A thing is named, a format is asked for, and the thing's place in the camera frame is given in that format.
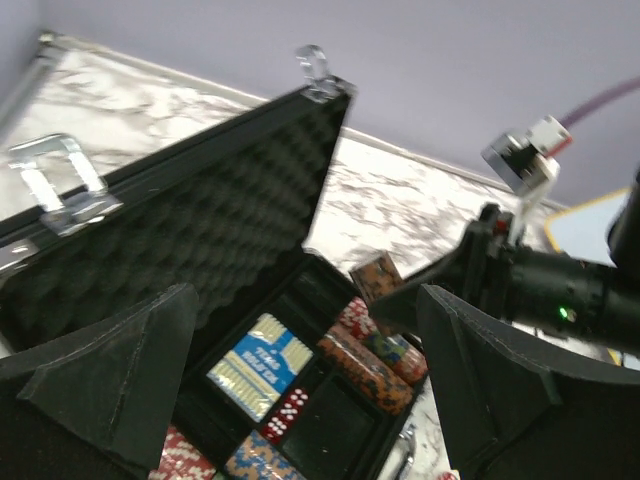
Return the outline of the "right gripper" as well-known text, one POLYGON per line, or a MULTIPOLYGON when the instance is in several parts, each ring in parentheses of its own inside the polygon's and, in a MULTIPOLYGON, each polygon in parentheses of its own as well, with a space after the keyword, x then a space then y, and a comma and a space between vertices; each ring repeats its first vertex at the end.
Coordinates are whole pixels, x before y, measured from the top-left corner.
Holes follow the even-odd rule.
POLYGON ((463 300, 479 295, 478 307, 505 320, 596 319, 604 310, 605 269, 564 252, 508 244, 512 218, 496 204, 481 210, 478 221, 489 229, 481 281, 480 238, 465 234, 451 252, 374 300, 370 317, 390 330, 418 330, 423 291, 442 290, 463 300))

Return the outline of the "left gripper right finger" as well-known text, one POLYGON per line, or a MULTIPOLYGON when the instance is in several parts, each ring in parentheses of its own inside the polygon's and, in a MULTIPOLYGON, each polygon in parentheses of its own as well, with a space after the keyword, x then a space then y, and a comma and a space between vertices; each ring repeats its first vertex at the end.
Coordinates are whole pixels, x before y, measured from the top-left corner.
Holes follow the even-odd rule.
POLYGON ((451 467, 463 479, 636 479, 639 373, 440 290, 418 306, 451 467))

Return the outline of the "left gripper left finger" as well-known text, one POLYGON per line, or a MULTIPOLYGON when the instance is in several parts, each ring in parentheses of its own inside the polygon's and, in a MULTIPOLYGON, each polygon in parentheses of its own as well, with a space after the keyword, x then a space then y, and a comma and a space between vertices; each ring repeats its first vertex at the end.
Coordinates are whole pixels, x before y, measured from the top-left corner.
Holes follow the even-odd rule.
POLYGON ((159 465, 198 295, 170 287, 1 361, 4 479, 145 479, 159 465))

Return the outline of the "brown poker chip stack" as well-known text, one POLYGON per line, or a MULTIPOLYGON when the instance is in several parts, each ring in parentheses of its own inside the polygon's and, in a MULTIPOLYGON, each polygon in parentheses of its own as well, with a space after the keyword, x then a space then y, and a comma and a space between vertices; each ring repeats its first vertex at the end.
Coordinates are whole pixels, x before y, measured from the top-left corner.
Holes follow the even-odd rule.
POLYGON ((377 251, 349 270, 351 280, 367 305, 399 288, 402 279, 387 251, 377 251))

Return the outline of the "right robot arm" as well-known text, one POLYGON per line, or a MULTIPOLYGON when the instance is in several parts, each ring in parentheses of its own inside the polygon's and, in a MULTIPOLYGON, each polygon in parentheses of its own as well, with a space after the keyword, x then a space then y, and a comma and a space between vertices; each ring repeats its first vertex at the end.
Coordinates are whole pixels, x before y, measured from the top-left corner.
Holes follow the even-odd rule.
POLYGON ((610 266, 510 246, 513 221, 498 205, 485 205, 455 249, 372 301, 371 318, 417 333, 418 289, 436 285, 499 320, 638 353, 639 187, 610 227, 610 266))

